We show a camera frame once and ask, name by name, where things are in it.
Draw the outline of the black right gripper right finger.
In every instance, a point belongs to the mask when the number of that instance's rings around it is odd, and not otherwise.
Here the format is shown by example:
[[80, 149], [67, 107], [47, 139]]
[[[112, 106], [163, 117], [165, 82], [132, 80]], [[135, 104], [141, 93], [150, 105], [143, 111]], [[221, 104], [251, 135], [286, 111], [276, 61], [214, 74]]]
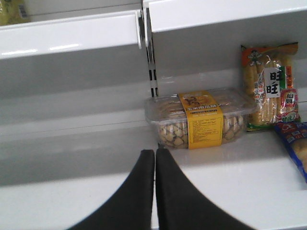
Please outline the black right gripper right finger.
[[161, 230], [250, 230], [204, 196], [168, 149], [156, 151], [156, 202]]

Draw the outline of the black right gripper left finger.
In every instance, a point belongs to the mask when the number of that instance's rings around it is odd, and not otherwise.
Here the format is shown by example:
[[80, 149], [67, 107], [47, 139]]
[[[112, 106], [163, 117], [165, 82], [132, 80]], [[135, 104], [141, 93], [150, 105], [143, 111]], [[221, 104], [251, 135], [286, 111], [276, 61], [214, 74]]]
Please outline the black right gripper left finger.
[[150, 230], [154, 195], [154, 151], [144, 149], [126, 180], [95, 212], [71, 230]]

